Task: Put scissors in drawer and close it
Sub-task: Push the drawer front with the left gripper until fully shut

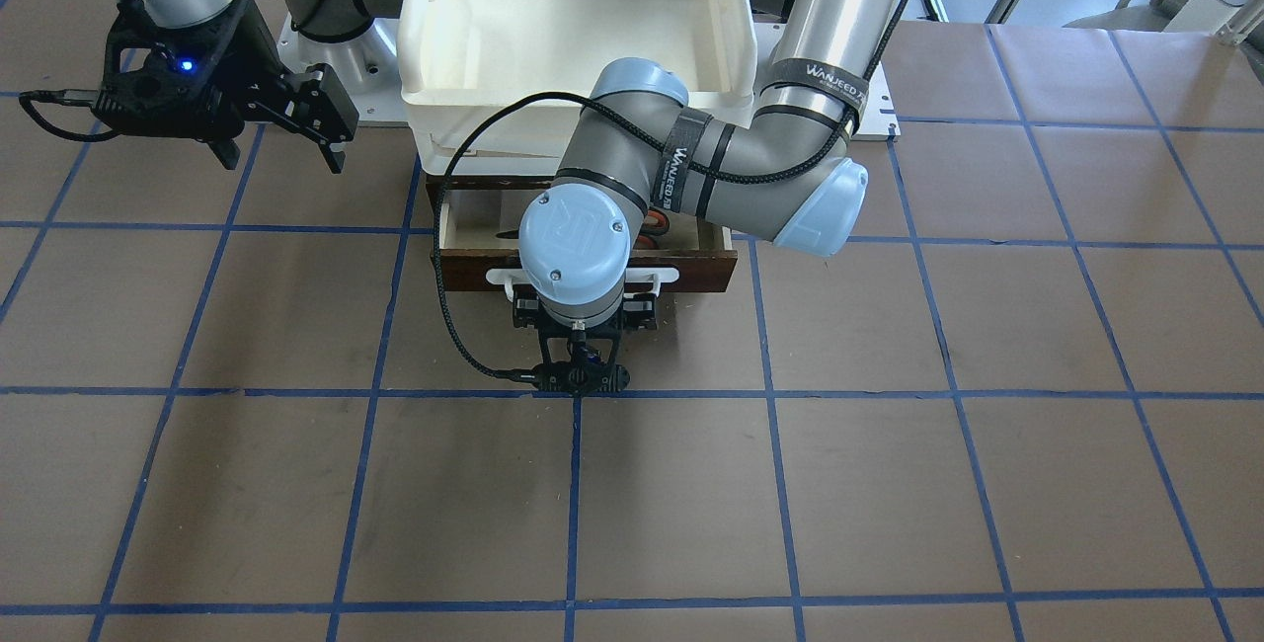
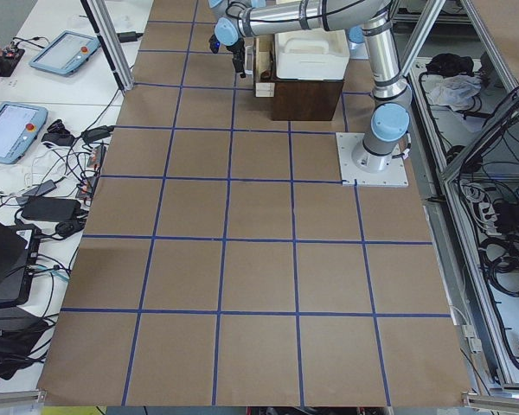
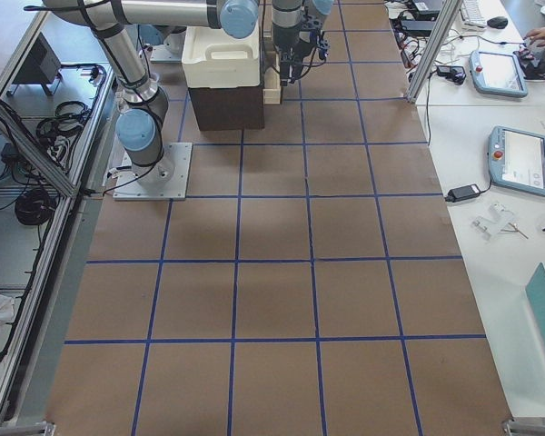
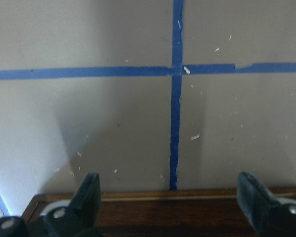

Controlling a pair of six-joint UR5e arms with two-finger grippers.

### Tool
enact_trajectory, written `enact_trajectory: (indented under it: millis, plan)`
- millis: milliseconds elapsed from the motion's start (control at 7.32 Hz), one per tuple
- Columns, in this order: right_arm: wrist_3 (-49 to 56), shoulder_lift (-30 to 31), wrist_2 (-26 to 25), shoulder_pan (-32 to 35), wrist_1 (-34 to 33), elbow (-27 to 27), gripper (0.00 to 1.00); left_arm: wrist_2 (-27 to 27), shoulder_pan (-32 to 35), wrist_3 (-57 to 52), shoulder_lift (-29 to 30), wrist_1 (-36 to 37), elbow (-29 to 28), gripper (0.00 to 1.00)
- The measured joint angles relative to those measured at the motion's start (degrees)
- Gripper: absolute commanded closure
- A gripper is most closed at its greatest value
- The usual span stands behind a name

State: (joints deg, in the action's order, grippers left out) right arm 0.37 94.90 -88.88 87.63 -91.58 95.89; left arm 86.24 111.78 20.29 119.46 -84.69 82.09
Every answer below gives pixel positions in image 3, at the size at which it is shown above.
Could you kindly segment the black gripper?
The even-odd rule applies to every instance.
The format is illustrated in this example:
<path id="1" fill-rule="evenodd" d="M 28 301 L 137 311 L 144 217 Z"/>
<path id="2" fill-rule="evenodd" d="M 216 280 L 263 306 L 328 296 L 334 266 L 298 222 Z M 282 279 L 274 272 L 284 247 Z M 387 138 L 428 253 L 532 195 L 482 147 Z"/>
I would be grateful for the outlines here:
<path id="1" fill-rule="evenodd" d="M 279 75 L 281 86 L 286 86 L 290 80 L 296 82 L 301 79 L 302 58 L 297 53 L 300 42 L 298 35 L 274 35 L 272 42 L 279 56 Z"/>
<path id="2" fill-rule="evenodd" d="M 329 52 L 329 42 L 324 37 L 324 21 L 312 15 L 306 15 L 302 20 L 302 28 L 297 44 L 297 60 L 302 61 L 317 50 L 319 59 L 325 61 Z"/>

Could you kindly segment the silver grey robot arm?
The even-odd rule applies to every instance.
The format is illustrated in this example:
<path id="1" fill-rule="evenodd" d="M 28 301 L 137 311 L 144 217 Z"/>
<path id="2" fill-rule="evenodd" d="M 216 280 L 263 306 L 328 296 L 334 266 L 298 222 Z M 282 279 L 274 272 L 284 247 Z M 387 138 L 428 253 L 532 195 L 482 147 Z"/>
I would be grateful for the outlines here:
<path id="1" fill-rule="evenodd" d="M 200 130 L 262 129 L 264 86 L 301 77 L 322 18 L 304 1 L 44 1 L 48 12 L 90 30 L 121 86 L 118 137 L 142 186 L 167 183 L 168 96 L 152 75 L 156 50 L 183 61 Z"/>
<path id="2" fill-rule="evenodd" d="M 304 1 L 298 40 L 292 50 L 290 82 L 295 83 L 314 67 L 313 53 L 324 63 L 330 49 L 323 25 L 332 10 L 333 1 Z"/>

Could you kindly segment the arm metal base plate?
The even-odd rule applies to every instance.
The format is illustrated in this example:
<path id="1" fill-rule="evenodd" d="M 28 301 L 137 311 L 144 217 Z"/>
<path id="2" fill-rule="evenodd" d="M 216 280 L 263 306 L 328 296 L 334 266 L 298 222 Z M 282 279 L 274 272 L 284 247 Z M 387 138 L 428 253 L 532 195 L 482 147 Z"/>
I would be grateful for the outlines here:
<path id="1" fill-rule="evenodd" d="M 131 168 L 131 159 L 124 152 L 122 166 L 130 168 L 118 174 L 120 187 L 113 190 L 116 201 L 181 201 L 186 198 L 193 145 L 168 143 L 163 147 L 163 158 L 150 173 L 137 166 Z"/>

